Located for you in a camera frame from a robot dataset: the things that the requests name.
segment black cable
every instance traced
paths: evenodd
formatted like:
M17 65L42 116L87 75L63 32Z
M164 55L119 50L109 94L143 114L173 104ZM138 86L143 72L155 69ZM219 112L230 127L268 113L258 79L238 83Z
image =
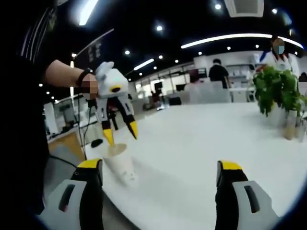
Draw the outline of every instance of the black cable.
M84 149L83 142L82 142L81 130L80 130L80 96L79 95L78 95L78 131L79 131L81 148L82 148L83 153L84 153L84 158L85 158L85 160L87 160L85 149Z
M86 127L86 130L85 130L84 134L83 134L83 140L84 140L84 144L83 144L83 146L85 146L85 135L86 135L86 132L87 132L88 127L89 127L89 125L90 125L90 120L91 120L91 110L92 110L92 107L90 107L90 111L89 111L89 113L88 113L88 123L87 123L87 127Z
M62 159L62 158L60 158L60 157L56 157L56 156L52 156L52 155L50 155L49 157L50 157L50 158L53 158L53 159L56 159L56 160L59 160L59 161L62 161L62 162L64 162L64 163L70 164L70 165L73 166L74 168L77 168L77 166L74 165L73 163L70 163L69 161L64 160L64 159Z

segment black wristband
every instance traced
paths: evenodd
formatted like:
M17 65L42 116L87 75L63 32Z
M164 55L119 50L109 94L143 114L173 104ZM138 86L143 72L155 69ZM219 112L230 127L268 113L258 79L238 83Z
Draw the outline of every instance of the black wristband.
M85 78L85 76L89 73L92 73L93 71L90 68L86 68L78 77L78 80L76 81L76 85L78 87L81 87L82 81Z

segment air conditioning vent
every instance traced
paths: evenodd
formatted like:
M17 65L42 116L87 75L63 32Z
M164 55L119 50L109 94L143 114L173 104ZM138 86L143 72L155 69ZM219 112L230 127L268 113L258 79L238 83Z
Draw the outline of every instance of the air conditioning vent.
M262 17L264 0L224 0L229 15L235 17Z

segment plant pot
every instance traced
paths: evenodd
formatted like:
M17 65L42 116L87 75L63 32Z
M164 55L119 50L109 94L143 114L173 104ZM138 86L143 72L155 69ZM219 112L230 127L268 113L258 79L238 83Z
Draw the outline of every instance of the plant pot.
M272 106L272 111L269 113L268 119L272 126L283 128L286 124L287 113L285 109L278 107L277 103Z
M295 136L296 117L297 111L290 110L286 121L286 127L283 130L283 136L287 140L292 140Z

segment person in black shirt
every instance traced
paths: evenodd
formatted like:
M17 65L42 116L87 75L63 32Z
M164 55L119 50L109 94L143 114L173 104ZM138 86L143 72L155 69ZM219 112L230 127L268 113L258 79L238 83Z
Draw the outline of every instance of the person in black shirt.
M54 53L57 5L51 0L16 3L17 6L11 8L15 16L10 22L12 31L7 34L13 45L5 57L10 68L15 66L10 79L13 80L12 90L20 97L7 108L12 114L9 129L18 136L10 139L17 141L11 153L15 158L13 172L16 174L12 182L17 192L15 202L31 213L39 214L44 209L43 178L49 157L39 83L77 87L83 70L58 61ZM82 88L88 89L90 97L94 98L98 92L95 76L87 74Z
M220 59L213 60L213 66L209 71L209 78L211 81L221 81L223 84L223 88L227 89L230 87L230 82L228 78L227 70L221 66L222 62Z
M307 74L302 72L301 76L298 78L299 82L307 82Z

